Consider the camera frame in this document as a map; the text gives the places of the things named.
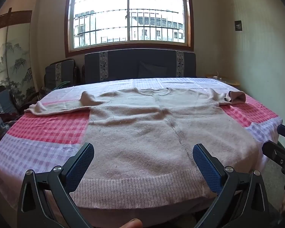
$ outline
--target finger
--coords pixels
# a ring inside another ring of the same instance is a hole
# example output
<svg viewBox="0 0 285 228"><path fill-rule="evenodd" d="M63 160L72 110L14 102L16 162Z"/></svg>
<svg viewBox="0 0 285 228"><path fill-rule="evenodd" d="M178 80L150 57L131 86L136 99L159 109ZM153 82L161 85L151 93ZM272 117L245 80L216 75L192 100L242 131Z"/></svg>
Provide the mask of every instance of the finger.
<svg viewBox="0 0 285 228"><path fill-rule="evenodd" d="M285 200L283 200L282 205L279 208L280 214L282 214L285 211Z"/></svg>
<svg viewBox="0 0 285 228"><path fill-rule="evenodd" d="M282 208L282 213L284 213L285 212L285 206L283 206L283 208Z"/></svg>
<svg viewBox="0 0 285 228"><path fill-rule="evenodd" d="M142 222L139 219L135 218L129 221L128 223L124 224L120 228L143 228L142 226L143 226Z"/></svg>

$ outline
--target window frame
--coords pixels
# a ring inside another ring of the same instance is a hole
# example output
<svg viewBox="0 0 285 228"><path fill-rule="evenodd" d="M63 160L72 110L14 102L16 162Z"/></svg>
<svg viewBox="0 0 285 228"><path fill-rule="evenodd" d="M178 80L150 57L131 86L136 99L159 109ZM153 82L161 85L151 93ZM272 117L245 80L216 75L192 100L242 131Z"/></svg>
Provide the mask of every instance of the window frame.
<svg viewBox="0 0 285 228"><path fill-rule="evenodd" d="M65 8L65 20L64 20L64 44L65 44L65 56L71 57L75 55L108 51L113 49L129 49L129 48L154 48L154 49L174 49L182 51L194 50L194 32L193 32L193 7L192 0L183 0L184 2L184 34L185 43L159 41L159 43L150 40L137 40L137 41L121 41L118 43L104 43L99 45L89 45L72 49L74 44L74 36L72 33L73 28L73 9L74 0L66 0Z"/></svg>

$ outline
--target chair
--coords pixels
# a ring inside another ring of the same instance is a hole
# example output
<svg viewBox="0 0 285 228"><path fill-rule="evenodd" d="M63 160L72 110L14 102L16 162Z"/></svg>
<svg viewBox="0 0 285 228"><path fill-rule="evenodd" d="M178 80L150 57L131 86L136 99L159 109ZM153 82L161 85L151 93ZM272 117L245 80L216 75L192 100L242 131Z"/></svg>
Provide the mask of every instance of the chair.
<svg viewBox="0 0 285 228"><path fill-rule="evenodd" d="M80 71L76 67L74 59L55 62L46 67L44 76L44 86L46 88L53 90L66 81L69 82L66 86L80 83Z"/></svg>
<svg viewBox="0 0 285 228"><path fill-rule="evenodd" d="M0 86L0 113L20 114L17 107L20 109L14 95L6 90L5 86Z"/></svg>
<svg viewBox="0 0 285 228"><path fill-rule="evenodd" d="M19 106L13 93L9 92L5 86L0 86L0 113L17 113L21 115L31 104L36 103L31 102L31 100L37 95L38 93L32 94L25 100L24 105Z"/></svg>

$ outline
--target hand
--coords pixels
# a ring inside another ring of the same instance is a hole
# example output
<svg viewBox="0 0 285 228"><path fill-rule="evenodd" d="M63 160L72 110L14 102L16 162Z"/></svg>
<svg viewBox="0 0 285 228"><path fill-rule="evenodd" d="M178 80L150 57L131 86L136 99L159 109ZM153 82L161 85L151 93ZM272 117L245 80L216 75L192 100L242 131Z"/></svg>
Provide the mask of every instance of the hand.
<svg viewBox="0 0 285 228"><path fill-rule="evenodd" d="M120 228L143 228L143 224L139 219L130 220L128 223L124 224Z"/></svg>

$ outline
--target sweater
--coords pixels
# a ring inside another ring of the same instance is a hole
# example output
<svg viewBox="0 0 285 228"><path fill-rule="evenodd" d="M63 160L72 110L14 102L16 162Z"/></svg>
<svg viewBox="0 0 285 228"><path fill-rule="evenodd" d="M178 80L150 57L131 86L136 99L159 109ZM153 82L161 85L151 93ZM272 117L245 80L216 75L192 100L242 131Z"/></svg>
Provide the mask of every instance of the sweater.
<svg viewBox="0 0 285 228"><path fill-rule="evenodd" d="M93 144L95 156L71 197L89 209L145 209L209 196L193 160L197 143L224 166L253 169L257 143L219 107L230 104L227 100L212 89L205 94L133 88L97 97L83 92L79 101L38 102L26 112L49 116L89 109L82 144Z"/></svg>

